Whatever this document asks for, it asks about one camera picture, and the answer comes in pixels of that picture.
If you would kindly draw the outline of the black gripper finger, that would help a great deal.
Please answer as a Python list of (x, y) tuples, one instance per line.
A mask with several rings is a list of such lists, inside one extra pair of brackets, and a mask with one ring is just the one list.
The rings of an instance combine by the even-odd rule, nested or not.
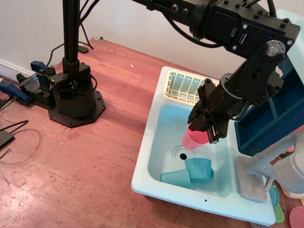
[(208, 125), (207, 128), (208, 138), (210, 144), (217, 144), (220, 138), (226, 137), (226, 131), (217, 130), (216, 127), (212, 124)]
[(207, 131), (209, 124), (209, 113), (193, 113), (188, 117), (189, 129), (191, 131)]

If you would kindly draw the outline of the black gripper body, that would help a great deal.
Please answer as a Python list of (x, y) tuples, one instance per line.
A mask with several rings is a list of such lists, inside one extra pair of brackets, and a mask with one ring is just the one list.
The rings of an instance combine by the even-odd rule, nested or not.
[(231, 73), (224, 74), (217, 86), (210, 79), (205, 79), (204, 85), (198, 88), (200, 99), (191, 111), (209, 113), (209, 124), (214, 125), (217, 130), (226, 131), (226, 136), (229, 121), (240, 120), (249, 108), (249, 101), (230, 93), (225, 88), (224, 84), (231, 76)]

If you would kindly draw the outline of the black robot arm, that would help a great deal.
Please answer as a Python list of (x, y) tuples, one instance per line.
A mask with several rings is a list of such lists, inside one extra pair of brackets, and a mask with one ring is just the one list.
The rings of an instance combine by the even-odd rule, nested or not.
[(274, 3), (264, 9), (248, 0), (142, 0), (148, 10), (157, 10), (175, 26), (190, 28), (185, 38), (207, 47), (224, 47), (245, 62), (219, 85), (206, 79), (198, 88), (199, 101), (188, 125), (192, 131), (206, 132), (209, 142), (225, 138), (230, 120), (240, 120), (251, 106), (261, 106), (283, 86), (275, 69), (300, 33), (289, 19), (276, 17)]

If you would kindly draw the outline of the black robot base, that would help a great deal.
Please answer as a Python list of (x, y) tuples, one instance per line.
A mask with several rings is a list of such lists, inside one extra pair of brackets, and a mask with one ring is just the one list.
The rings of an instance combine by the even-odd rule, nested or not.
[(48, 109), (49, 118), (67, 127), (93, 123), (105, 109), (97, 80), (90, 66), (79, 60), (63, 58), (63, 71), (48, 76), (55, 104)]

